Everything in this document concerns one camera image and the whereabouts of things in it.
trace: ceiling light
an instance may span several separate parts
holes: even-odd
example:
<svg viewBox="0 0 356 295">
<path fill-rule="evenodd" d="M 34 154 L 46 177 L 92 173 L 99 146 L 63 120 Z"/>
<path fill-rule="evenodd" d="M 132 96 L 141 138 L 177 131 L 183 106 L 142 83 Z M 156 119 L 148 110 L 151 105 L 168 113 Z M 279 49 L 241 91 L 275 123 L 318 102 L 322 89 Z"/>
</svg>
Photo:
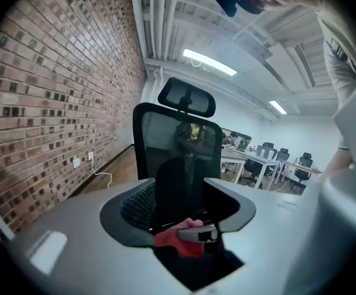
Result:
<svg viewBox="0 0 356 295">
<path fill-rule="evenodd" d="M 184 56 L 205 63 L 209 66 L 213 66 L 214 68 L 219 69 L 224 73 L 227 73 L 229 76 L 233 76 L 234 74 L 237 73 L 237 71 L 225 66 L 223 63 L 220 63 L 219 61 L 216 61 L 212 58 L 209 58 L 207 56 L 204 56 L 198 52 L 194 52 L 189 49 L 184 50 Z"/>
<path fill-rule="evenodd" d="M 287 115 L 286 111 L 282 108 L 281 105 L 277 103 L 277 101 L 270 101 L 269 103 L 274 106 L 282 115 Z"/>
</svg>

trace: white desk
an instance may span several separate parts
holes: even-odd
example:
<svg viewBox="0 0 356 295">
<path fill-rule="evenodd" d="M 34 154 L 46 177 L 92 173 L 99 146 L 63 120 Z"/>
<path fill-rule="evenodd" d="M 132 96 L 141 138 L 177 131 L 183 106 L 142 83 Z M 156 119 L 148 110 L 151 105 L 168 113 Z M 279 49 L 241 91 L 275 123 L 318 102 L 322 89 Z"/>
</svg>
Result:
<svg viewBox="0 0 356 295">
<path fill-rule="evenodd" d="M 237 163 L 239 165 L 238 174 L 235 174 L 235 177 L 234 177 L 234 183 L 236 184 L 239 180 L 240 175 L 242 174 L 243 169 L 244 169 L 246 158 L 237 154 L 237 153 L 228 151 L 227 149 L 222 149 L 222 156 L 221 156 L 220 160 L 221 160 L 221 162 Z"/>
<path fill-rule="evenodd" d="M 283 162 L 282 166 L 281 166 L 281 169 L 279 170 L 279 174 L 277 174 L 277 178 L 275 180 L 275 184 L 277 183 L 277 181 L 279 180 L 279 177 L 281 176 L 281 173 L 282 173 L 284 165 L 296 167 L 299 170 L 307 171 L 309 174 L 313 174 L 313 175 L 319 175 L 319 174 L 322 173 L 322 171 L 313 170 L 310 167 L 302 166 L 302 165 L 299 165 L 299 164 L 294 164 L 294 163 L 291 163 L 291 162 L 288 162 L 288 161 L 285 160 Z"/>
<path fill-rule="evenodd" d="M 243 157 L 246 157 L 249 160 L 253 160 L 254 162 L 257 162 L 257 163 L 260 163 L 260 164 L 263 165 L 263 168 L 261 169 L 261 172 L 258 175 L 256 185 L 254 186 L 255 189 L 258 189 L 258 187 L 260 187 L 260 183 L 261 183 L 261 181 L 262 181 L 262 179 L 264 177 L 266 167 L 267 166 L 278 166 L 280 164 L 280 162 L 277 161 L 277 160 L 269 160 L 269 159 L 266 159 L 264 157 L 258 156 L 257 154 L 254 154 L 254 153 L 251 153 L 251 152 L 242 152 L 242 151 L 239 151 L 239 150 L 233 149 L 233 148 L 225 148 L 225 150 L 237 153 L 237 154 L 239 154 L 239 155 L 241 155 Z M 274 169 L 274 172 L 272 173 L 271 182 L 269 183 L 269 185 L 268 185 L 266 190 L 269 190 L 269 188 L 271 187 L 271 184 L 272 184 L 272 182 L 274 180 L 276 171 L 277 171 L 277 168 Z"/>
</svg>

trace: white ceiling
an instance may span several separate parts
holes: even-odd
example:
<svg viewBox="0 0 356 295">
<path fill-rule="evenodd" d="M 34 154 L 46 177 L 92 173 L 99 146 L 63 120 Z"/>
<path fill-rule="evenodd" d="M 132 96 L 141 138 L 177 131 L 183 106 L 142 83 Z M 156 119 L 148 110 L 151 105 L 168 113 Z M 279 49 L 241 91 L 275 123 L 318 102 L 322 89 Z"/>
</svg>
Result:
<svg viewBox="0 0 356 295">
<path fill-rule="evenodd" d="M 280 116 L 269 105 L 271 100 L 293 115 L 335 113 L 337 97 L 325 67 L 322 32 L 313 11 L 297 6 L 258 16 L 239 9 L 235 17 L 228 18 L 215 0 L 133 2 L 139 4 L 137 9 L 142 13 L 137 18 L 143 22 L 144 33 L 139 35 L 150 75 L 163 67 L 166 75 L 215 88 L 269 119 Z M 204 64 L 196 68 L 182 56 L 185 48 L 238 73 L 229 76 Z M 289 51 L 293 49 L 300 51 L 298 59 L 304 58 L 298 60 L 300 71 L 291 59 Z M 302 71 L 307 72 L 305 82 Z"/>
</svg>

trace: wooden floor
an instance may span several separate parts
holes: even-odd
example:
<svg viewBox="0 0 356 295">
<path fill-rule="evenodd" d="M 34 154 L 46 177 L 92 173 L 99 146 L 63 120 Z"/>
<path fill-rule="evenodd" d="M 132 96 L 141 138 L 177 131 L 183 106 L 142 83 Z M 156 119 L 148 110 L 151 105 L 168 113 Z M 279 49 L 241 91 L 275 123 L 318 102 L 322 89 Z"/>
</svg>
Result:
<svg viewBox="0 0 356 295">
<path fill-rule="evenodd" d="M 225 173 L 221 173 L 220 179 L 232 181 L 235 177 L 233 170 L 234 167 L 232 167 L 231 171 L 226 170 Z M 103 172 L 112 174 L 112 185 L 110 186 L 118 186 L 119 184 L 125 184 L 130 181 L 137 180 L 136 155 L 134 153 L 134 148 L 131 147 L 128 149 Z M 250 176 L 250 174 L 246 171 L 242 175 L 245 177 Z M 99 175 L 81 193 L 86 194 L 91 191 L 103 190 L 107 187 L 109 181 L 109 175 Z M 263 189 L 268 187 L 270 181 L 270 176 L 263 178 Z M 242 179 L 238 183 L 245 186 L 247 184 L 247 180 Z M 290 182 L 287 181 L 287 179 L 285 179 L 283 183 L 278 182 L 276 185 L 272 183 L 269 189 L 271 191 L 279 191 L 287 194 L 301 194 L 300 190 L 297 190 L 296 187 L 294 187 L 295 191 L 290 188 Z"/>
<path fill-rule="evenodd" d="M 110 187 L 138 180 L 134 148 L 131 147 L 123 153 L 111 165 L 109 165 L 103 173 L 112 174 L 112 184 Z M 81 194 L 105 189 L 107 188 L 109 181 L 109 175 L 98 175 L 87 187 L 85 187 Z"/>
</svg>

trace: brick wall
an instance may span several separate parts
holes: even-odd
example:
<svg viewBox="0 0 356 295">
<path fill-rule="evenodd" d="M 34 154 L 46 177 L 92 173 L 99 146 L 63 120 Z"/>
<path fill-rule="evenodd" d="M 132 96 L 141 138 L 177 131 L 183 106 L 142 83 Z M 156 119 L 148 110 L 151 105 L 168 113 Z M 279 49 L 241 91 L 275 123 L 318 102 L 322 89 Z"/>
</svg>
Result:
<svg viewBox="0 0 356 295">
<path fill-rule="evenodd" d="M 0 215 L 18 232 L 132 141 L 131 0 L 18 0 L 0 24 Z M 73 158 L 81 158 L 73 169 Z"/>
</svg>

